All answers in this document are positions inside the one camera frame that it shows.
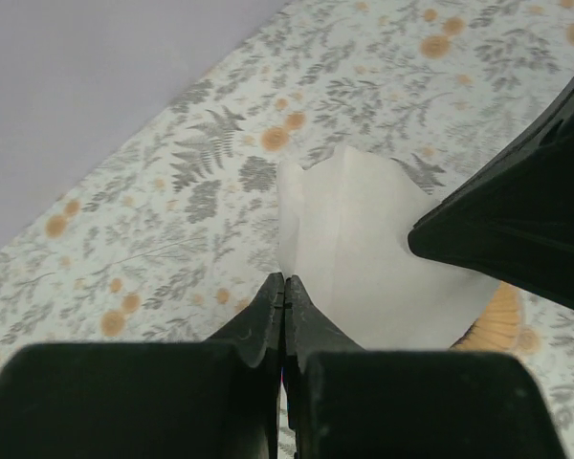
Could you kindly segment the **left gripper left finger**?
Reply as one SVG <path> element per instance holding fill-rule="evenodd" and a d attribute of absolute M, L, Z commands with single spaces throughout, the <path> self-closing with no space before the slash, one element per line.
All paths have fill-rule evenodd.
<path fill-rule="evenodd" d="M 197 342 L 29 345 L 0 371 L 0 458 L 274 458 L 285 283 Z"/>

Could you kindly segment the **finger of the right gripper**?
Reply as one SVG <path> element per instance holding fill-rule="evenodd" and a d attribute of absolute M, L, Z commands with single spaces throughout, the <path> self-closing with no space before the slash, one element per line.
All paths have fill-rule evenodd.
<path fill-rule="evenodd" d="M 574 310 L 574 77 L 516 139 L 424 215 L 417 256 Z"/>

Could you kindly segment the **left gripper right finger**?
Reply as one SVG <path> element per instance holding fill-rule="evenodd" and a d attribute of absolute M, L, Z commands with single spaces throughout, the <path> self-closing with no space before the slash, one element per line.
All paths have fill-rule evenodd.
<path fill-rule="evenodd" d="M 366 351 L 285 285 L 288 423 L 300 458 L 562 458 L 538 385 L 514 357 Z"/>

